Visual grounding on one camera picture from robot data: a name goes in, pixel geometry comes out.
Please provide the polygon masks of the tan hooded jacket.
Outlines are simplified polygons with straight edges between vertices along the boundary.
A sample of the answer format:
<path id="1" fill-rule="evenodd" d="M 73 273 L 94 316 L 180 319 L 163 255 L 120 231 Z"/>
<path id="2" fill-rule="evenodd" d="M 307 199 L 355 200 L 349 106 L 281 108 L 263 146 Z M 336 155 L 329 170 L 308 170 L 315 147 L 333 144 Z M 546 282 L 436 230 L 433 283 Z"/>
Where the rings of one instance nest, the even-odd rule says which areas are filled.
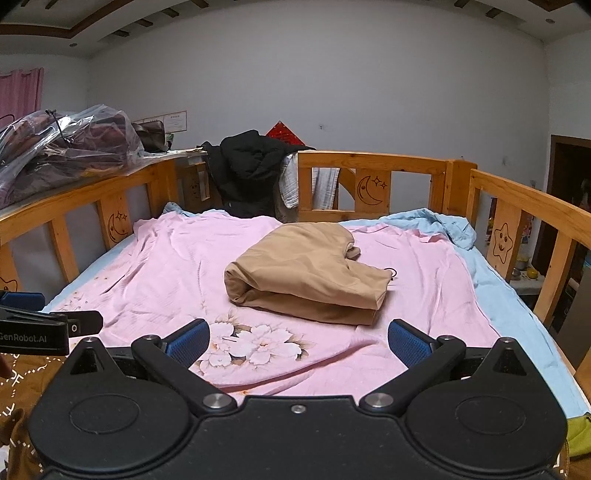
<path id="1" fill-rule="evenodd" d="M 360 262 L 362 250 L 338 223 L 277 227 L 224 270 L 231 303 L 321 323 L 370 326 L 396 278 Z"/>

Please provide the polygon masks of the clear bag of clothes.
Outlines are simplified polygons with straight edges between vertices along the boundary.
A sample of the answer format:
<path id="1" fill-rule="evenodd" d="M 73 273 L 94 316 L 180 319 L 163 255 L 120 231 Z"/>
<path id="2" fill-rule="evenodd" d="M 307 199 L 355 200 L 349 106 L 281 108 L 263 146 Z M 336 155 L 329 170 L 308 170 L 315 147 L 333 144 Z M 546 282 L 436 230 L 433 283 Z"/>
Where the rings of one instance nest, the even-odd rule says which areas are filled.
<path id="1" fill-rule="evenodd" d="M 99 104 L 69 115 L 33 112 L 1 131 L 1 206 L 130 169 L 142 151 L 121 110 Z"/>

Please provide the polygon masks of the dark handbag on shelf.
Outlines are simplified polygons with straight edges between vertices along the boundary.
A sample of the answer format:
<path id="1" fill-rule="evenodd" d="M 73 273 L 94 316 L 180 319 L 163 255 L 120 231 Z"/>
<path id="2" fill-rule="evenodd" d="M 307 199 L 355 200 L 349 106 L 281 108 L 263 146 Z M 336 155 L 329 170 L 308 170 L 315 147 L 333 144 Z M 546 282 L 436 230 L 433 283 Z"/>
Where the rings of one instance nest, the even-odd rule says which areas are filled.
<path id="1" fill-rule="evenodd" d="M 132 127 L 146 152 L 165 153 L 169 150 L 164 124 L 161 120 L 151 120 L 143 123 L 133 122 Z"/>

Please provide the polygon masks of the pink curtain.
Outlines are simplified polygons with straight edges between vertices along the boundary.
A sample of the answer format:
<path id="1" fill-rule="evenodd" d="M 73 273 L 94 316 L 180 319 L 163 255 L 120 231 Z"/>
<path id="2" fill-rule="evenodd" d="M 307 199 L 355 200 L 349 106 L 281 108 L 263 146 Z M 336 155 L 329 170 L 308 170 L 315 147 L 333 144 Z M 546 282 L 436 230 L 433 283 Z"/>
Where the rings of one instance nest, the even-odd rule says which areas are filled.
<path id="1" fill-rule="evenodd" d="M 44 69 L 1 74 L 1 128 L 41 108 Z"/>

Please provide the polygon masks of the dark wooden door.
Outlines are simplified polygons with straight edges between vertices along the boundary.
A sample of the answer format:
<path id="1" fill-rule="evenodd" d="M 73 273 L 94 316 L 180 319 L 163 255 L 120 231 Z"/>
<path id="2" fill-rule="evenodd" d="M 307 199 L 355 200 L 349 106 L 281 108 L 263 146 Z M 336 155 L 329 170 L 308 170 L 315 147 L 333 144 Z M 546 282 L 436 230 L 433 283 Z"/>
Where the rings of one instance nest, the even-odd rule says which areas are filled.
<path id="1" fill-rule="evenodd" d="M 551 136 L 546 192 L 583 210 L 590 210 L 590 140 Z M 557 230 L 541 223 L 533 266 L 545 275 L 550 265 Z"/>

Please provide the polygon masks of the wooden bed frame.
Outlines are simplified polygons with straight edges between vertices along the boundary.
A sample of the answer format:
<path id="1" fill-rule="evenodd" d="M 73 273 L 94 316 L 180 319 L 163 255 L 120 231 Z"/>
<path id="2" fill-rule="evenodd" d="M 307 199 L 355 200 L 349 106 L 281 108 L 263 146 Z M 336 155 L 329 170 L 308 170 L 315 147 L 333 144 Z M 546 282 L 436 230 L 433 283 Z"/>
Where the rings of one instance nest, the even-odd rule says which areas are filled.
<path id="1" fill-rule="evenodd" d="M 202 162 L 178 166 L 178 153 L 152 154 L 136 170 L 120 173 L 104 180 L 84 182 L 62 191 L 47 193 L 40 199 L 20 206 L 13 205 L 1 213 L 1 286 L 9 291 L 21 290 L 18 272 L 10 249 L 10 241 L 47 225 L 53 249 L 64 279 L 73 281 L 79 275 L 65 216 L 87 204 L 97 207 L 103 242 L 111 249 L 131 232 L 129 219 L 123 219 L 123 231 L 112 230 L 116 215 L 127 215 L 127 190 L 143 185 L 147 189 L 152 214 L 162 211 L 169 201 L 178 199 L 179 179 L 186 175 L 204 175 Z M 568 278 L 577 245 L 590 244 L 589 212 L 550 194 L 518 182 L 484 172 L 476 164 L 464 160 L 440 160 L 383 153 L 339 151 L 303 151 L 298 155 L 298 220 L 338 222 L 353 219 L 377 219 L 389 214 L 392 177 L 396 172 L 430 176 L 429 207 L 443 214 L 466 217 L 475 224 L 479 217 L 482 193 L 497 200 L 493 228 L 504 231 L 512 242 L 507 253 L 493 241 L 487 260 L 503 277 L 509 278 L 514 268 L 521 235 L 528 216 L 535 217 L 557 230 L 550 265 L 542 284 L 534 313 L 545 325 L 553 314 Z M 315 168 L 335 168 L 339 185 L 353 197 L 353 209 L 315 209 L 312 188 Z"/>

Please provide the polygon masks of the framed paper on wall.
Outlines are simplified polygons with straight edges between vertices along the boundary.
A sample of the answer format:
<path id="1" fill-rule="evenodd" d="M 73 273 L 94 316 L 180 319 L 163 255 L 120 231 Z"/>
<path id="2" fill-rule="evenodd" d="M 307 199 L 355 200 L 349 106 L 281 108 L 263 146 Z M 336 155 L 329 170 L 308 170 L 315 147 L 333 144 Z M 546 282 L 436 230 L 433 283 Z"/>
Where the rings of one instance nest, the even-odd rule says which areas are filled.
<path id="1" fill-rule="evenodd" d="M 178 111 L 165 114 L 162 117 L 166 133 L 179 133 L 187 130 L 187 112 Z"/>

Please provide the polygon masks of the red paper wall decoration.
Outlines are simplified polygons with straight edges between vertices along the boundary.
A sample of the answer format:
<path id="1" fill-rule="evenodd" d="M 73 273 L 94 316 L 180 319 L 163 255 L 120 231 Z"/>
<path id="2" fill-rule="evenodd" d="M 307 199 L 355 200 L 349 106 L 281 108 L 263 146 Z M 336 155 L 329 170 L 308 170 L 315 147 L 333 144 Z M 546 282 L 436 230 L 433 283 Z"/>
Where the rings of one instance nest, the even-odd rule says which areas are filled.
<path id="1" fill-rule="evenodd" d="M 304 146 L 303 140 L 297 137 L 290 128 L 283 123 L 283 121 L 277 121 L 273 127 L 266 133 L 266 137 L 274 140 L 280 140 L 283 143 L 291 146 Z"/>

